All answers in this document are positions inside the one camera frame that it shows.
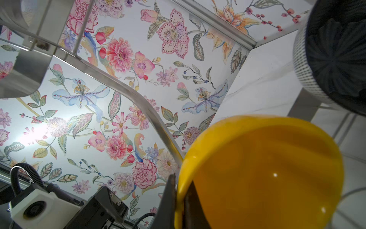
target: yellow plastic bowl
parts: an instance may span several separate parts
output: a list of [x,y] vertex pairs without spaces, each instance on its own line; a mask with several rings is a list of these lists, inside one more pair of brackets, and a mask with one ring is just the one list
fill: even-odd
[[309,122],[236,116],[208,128],[188,151],[176,229],[192,181],[212,229],[323,229],[340,199],[343,165],[333,139]]

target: pink orchid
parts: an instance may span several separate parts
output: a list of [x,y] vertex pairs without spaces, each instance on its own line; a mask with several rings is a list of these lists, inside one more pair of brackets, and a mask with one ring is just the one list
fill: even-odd
[[157,31],[157,34],[163,41],[162,53],[172,54],[175,52],[184,59],[188,52],[189,37],[180,12],[173,9],[170,14],[170,21],[164,23]]
[[99,150],[100,152],[104,151],[104,146],[105,146],[105,137],[104,135],[98,131],[96,133],[96,135],[92,136],[89,140],[88,143],[93,146],[95,149]]
[[151,73],[154,68],[155,65],[144,54],[140,52],[135,53],[134,70],[140,79],[144,78],[144,75]]
[[116,119],[117,119],[117,122],[112,122],[112,126],[118,126],[118,127],[113,129],[113,133],[116,133],[117,131],[119,131],[120,134],[123,134],[123,129],[127,129],[127,126],[123,125],[126,123],[127,117],[124,118],[124,113],[121,112],[121,119],[118,117],[118,115],[116,115]]

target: pink carnation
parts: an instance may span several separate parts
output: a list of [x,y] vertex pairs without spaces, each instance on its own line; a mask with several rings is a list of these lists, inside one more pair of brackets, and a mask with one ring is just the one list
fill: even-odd
[[142,162],[136,162],[136,166],[132,168],[132,172],[135,185],[141,189],[153,185],[156,181],[156,166],[147,159],[143,159]]

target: floral wallpaper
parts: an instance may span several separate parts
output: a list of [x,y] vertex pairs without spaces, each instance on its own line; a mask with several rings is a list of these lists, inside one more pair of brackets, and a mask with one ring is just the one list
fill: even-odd
[[304,0],[195,1],[259,44],[298,29],[312,7]]
[[[75,1],[64,48],[74,49],[88,4]],[[1,37],[22,43],[6,27]],[[0,47],[1,80],[19,50]],[[98,0],[78,54],[143,95],[185,154],[248,53],[173,2]],[[135,104],[57,58],[32,95],[0,99],[0,161],[27,162],[44,182],[85,200],[106,186],[130,207],[130,220],[156,212],[168,176],[179,171]]]

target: black cable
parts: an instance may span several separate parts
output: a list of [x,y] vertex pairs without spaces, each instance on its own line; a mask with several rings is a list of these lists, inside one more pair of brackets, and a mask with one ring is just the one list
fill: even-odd
[[152,213],[152,212],[149,212],[149,213],[146,213],[145,215],[141,216],[137,221],[136,223],[133,225],[133,227],[131,229],[136,229],[137,228],[137,225],[139,224],[139,222],[141,222],[143,219],[145,219],[146,217],[148,216],[154,216],[155,217],[155,213]]
[[27,163],[18,163],[14,165],[13,168],[11,168],[10,170],[11,187],[13,188],[15,196],[19,195],[22,192],[18,181],[19,169],[22,169],[27,173],[27,175],[30,177],[31,183],[36,183],[42,188],[44,188],[41,177],[38,175],[37,171],[31,165]]

